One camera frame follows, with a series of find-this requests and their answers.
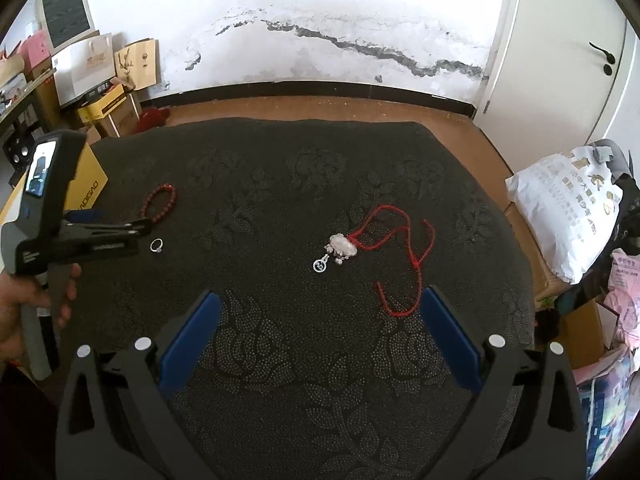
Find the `brown kraft paper bag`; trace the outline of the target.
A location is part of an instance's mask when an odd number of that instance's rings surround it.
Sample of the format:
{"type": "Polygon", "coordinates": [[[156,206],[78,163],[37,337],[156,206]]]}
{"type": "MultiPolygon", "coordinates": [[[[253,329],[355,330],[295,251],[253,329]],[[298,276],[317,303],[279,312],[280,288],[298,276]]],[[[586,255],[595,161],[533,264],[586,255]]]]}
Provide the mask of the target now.
{"type": "Polygon", "coordinates": [[[127,44],[114,53],[116,77],[134,90],[157,84],[157,40],[145,39],[127,44]]]}

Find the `black framed desk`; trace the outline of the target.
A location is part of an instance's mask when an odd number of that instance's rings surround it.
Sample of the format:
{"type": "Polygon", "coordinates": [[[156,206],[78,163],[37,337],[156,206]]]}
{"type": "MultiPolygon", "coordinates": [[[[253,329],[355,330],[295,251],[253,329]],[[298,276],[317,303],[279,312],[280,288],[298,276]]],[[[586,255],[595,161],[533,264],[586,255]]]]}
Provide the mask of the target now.
{"type": "Polygon", "coordinates": [[[53,119],[40,99],[40,89],[53,81],[53,75],[53,68],[43,72],[1,115],[1,148],[13,131],[30,131],[37,140],[53,128],[53,119]]]}

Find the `white paper shopping bag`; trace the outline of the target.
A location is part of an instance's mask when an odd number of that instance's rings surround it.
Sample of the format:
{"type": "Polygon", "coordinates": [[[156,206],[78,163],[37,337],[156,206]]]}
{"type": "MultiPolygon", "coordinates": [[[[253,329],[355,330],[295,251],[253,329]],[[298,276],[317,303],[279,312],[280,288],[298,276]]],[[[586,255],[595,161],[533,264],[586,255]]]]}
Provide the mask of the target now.
{"type": "Polygon", "coordinates": [[[111,34],[93,36],[70,44],[52,56],[58,104],[76,102],[90,90],[115,76],[111,34]]]}

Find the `yellow black cardboard box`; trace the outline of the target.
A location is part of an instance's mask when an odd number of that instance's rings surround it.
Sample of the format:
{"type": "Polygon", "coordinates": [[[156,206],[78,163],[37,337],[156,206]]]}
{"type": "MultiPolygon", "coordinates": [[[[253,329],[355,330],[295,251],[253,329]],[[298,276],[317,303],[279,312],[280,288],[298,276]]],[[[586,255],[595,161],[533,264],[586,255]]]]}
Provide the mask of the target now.
{"type": "Polygon", "coordinates": [[[126,96],[127,92],[125,87],[122,84],[118,84],[108,90],[104,96],[100,96],[96,101],[79,107],[77,110],[78,118],[84,125],[98,122],[110,114],[114,108],[118,107],[119,104],[126,99],[126,96]]]}

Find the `yellow white open box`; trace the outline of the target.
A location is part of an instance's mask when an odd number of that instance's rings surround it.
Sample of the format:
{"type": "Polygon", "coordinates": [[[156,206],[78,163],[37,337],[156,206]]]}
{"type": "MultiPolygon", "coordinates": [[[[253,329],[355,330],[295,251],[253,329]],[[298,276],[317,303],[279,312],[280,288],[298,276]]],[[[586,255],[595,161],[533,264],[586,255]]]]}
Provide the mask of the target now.
{"type": "MultiPolygon", "coordinates": [[[[25,176],[18,180],[16,188],[6,201],[0,216],[2,224],[17,218],[25,180],[25,176]]],[[[106,187],[107,182],[106,173],[96,159],[91,146],[86,144],[79,157],[75,179],[71,180],[68,186],[64,209],[90,209],[106,187]]]]}

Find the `white printed plastic bag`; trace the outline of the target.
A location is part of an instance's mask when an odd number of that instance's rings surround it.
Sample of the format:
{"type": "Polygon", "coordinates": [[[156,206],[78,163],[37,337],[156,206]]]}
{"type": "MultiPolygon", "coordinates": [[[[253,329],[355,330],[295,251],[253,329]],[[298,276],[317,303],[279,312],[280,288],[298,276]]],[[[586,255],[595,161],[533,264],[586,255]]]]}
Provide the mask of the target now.
{"type": "Polygon", "coordinates": [[[613,180],[614,151],[583,145],[539,159],[506,179],[544,262],[575,285],[597,260],[614,231],[623,190],[613,180]]]}

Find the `white door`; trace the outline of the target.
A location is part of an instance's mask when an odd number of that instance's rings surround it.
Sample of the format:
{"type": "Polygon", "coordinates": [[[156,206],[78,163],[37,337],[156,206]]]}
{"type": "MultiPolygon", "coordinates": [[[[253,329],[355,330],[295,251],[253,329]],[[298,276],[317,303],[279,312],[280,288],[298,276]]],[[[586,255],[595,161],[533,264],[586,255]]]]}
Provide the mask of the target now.
{"type": "Polygon", "coordinates": [[[634,62],[615,0],[515,0],[474,122],[511,171],[608,135],[634,62]]]}

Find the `dark floral patterned cloth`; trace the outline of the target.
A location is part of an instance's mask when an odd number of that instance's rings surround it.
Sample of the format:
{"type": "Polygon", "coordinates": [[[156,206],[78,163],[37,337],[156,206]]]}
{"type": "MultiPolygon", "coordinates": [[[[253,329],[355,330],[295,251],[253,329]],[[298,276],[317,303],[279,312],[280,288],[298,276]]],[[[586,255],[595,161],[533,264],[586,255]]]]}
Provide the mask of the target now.
{"type": "Polygon", "coordinates": [[[169,401],[225,479],[413,479],[469,403],[413,311],[437,287],[530,344],[532,272],[503,210],[413,122],[219,119],[93,149],[108,222],[177,203],[131,258],[82,268],[62,358],[155,335],[204,290],[221,323],[169,401]]]}

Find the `white framed dark board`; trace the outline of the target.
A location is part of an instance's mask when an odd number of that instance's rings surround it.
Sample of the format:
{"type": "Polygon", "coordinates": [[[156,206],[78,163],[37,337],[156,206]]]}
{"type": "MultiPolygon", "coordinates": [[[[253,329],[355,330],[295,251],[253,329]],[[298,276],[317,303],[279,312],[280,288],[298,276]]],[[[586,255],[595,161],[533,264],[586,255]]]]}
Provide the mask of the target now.
{"type": "Polygon", "coordinates": [[[36,11],[50,55],[96,33],[88,0],[36,0],[36,11]]]}

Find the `pink printed package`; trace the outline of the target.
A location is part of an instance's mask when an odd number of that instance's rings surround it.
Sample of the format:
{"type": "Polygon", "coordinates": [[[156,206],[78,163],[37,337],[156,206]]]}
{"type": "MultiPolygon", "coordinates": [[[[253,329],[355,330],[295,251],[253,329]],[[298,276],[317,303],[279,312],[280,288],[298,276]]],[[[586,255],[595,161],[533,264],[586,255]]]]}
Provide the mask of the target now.
{"type": "Polygon", "coordinates": [[[608,293],[604,304],[618,314],[618,336],[631,350],[639,348],[639,257],[628,256],[622,248],[612,251],[608,293]]]}

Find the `brown cardboard box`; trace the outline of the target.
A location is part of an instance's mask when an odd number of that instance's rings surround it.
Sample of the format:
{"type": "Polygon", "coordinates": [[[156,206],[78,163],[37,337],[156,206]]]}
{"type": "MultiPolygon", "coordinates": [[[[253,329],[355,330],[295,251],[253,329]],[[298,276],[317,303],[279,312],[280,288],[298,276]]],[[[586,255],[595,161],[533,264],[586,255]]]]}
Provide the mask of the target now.
{"type": "Polygon", "coordinates": [[[94,126],[104,138],[122,138],[134,134],[140,122],[141,106],[134,93],[128,93],[94,126]]]}

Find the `brown box under bag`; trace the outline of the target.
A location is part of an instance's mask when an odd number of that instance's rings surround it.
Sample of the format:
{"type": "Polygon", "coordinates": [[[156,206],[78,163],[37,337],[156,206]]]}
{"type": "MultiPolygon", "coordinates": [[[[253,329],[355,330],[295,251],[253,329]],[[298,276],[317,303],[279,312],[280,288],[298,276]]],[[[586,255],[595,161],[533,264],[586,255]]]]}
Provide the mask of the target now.
{"type": "Polygon", "coordinates": [[[520,244],[532,269],[536,310],[547,309],[551,306],[554,298],[570,289],[570,285],[560,280],[548,268],[535,237],[514,203],[510,203],[506,207],[504,214],[509,220],[518,244],[520,244]]]}

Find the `red fabric item on floor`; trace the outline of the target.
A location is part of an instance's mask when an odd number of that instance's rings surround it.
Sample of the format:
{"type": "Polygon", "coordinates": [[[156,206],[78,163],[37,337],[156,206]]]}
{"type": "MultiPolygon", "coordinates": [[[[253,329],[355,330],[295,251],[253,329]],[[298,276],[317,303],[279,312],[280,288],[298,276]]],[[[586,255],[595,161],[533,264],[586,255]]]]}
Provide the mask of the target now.
{"type": "Polygon", "coordinates": [[[166,125],[169,117],[169,108],[149,107],[140,115],[134,132],[142,133],[153,128],[163,127],[164,125],[166,125]]]}

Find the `black speaker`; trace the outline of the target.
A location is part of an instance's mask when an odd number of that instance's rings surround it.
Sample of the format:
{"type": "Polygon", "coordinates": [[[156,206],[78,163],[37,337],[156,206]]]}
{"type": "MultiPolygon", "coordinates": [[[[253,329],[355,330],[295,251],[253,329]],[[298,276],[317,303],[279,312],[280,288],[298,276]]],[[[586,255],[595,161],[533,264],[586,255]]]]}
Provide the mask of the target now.
{"type": "Polygon", "coordinates": [[[35,143],[32,132],[13,131],[4,141],[2,150],[14,167],[21,167],[32,159],[35,143]]]}

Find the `pink gift box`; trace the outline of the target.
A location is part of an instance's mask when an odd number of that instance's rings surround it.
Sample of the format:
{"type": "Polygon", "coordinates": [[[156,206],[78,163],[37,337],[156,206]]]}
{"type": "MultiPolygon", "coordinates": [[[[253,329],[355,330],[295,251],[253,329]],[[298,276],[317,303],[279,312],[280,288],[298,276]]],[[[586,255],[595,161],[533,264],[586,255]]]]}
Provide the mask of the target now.
{"type": "Polygon", "coordinates": [[[24,72],[29,73],[34,67],[47,61],[51,56],[47,33],[42,29],[37,30],[32,36],[21,42],[17,52],[24,60],[24,72]]]}

